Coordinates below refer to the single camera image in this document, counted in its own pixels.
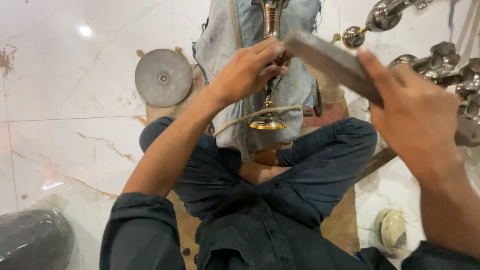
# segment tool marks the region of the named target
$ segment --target person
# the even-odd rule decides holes
[[[349,118],[301,136],[290,150],[242,162],[204,134],[226,106],[258,92],[288,70],[271,38],[240,49],[176,120],[161,117],[142,132],[145,155],[112,207],[101,245],[102,270],[184,269],[173,205],[178,194],[202,222],[198,269],[371,269],[322,237],[320,223],[372,156],[376,131]],[[391,71],[374,55],[359,61],[384,99],[370,104],[372,124],[407,164],[421,188],[428,241],[404,269],[478,269],[480,200],[454,143],[458,101],[413,73]]]

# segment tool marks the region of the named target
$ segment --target torn denim cloth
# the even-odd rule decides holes
[[[312,32],[319,10],[318,0],[292,0],[282,12],[280,31],[284,36],[290,30]],[[212,81],[233,57],[238,47],[246,48],[264,39],[264,16],[259,6],[250,0],[212,0],[208,25],[194,44],[194,57],[202,68],[207,81]],[[273,107],[292,105],[313,106],[313,78],[303,62],[292,59],[289,73],[284,76],[273,93]],[[263,91],[223,109],[214,119],[216,130],[227,122],[264,109]],[[234,124],[217,137],[218,147],[236,148],[243,160],[250,160],[250,153],[267,149],[279,143],[288,143],[298,136],[303,122],[299,110],[276,112],[287,128],[257,130],[248,121]]]

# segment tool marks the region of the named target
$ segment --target knee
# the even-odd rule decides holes
[[[140,134],[140,148],[145,153],[155,139],[174,121],[174,118],[162,116],[148,124]]]
[[[348,118],[348,123],[351,125],[352,131],[355,132],[357,139],[371,148],[373,153],[377,145],[377,131],[373,125],[357,118]]]

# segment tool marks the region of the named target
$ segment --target shirt sleeve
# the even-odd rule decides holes
[[[474,257],[422,241],[420,246],[402,262],[402,270],[423,269],[480,269]]]
[[[100,269],[185,269],[173,204],[160,196],[120,195],[103,233]]]

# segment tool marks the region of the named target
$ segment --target plastic bag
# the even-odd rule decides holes
[[[1,270],[63,270],[68,266],[72,227],[51,203],[62,200],[53,194],[26,210],[0,216]]]

